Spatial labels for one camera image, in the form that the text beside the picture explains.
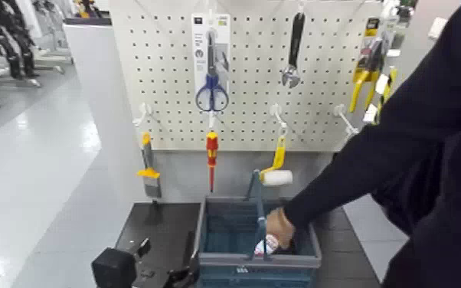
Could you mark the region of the person's bare hand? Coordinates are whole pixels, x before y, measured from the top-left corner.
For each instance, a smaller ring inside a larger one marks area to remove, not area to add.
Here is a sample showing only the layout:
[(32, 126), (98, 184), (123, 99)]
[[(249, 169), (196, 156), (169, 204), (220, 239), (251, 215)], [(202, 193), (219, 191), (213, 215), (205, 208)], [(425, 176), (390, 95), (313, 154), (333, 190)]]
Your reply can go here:
[(273, 235), (281, 248), (287, 249), (290, 246), (295, 231), (282, 208), (275, 208), (267, 215), (266, 233)]

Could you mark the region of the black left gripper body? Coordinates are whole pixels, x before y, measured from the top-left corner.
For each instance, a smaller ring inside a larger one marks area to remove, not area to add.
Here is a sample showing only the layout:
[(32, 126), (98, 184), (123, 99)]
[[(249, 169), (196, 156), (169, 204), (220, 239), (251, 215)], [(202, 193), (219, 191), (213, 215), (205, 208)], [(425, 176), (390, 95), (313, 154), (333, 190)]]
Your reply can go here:
[(137, 275), (136, 287), (162, 288), (167, 279), (168, 273), (164, 270), (143, 270)]

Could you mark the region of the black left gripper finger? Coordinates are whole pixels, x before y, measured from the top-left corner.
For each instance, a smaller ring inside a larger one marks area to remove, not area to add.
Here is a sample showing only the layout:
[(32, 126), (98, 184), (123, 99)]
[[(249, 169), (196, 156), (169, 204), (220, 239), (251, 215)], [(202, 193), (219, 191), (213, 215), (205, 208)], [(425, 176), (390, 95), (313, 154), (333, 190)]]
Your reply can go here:
[(142, 258), (144, 255), (146, 255), (151, 249), (151, 243), (149, 238), (145, 238), (142, 240), (137, 248), (136, 248), (136, 257), (137, 258)]
[(170, 270), (166, 280), (166, 288), (187, 288), (194, 286), (199, 278), (199, 256), (195, 251), (188, 265), (179, 270)]

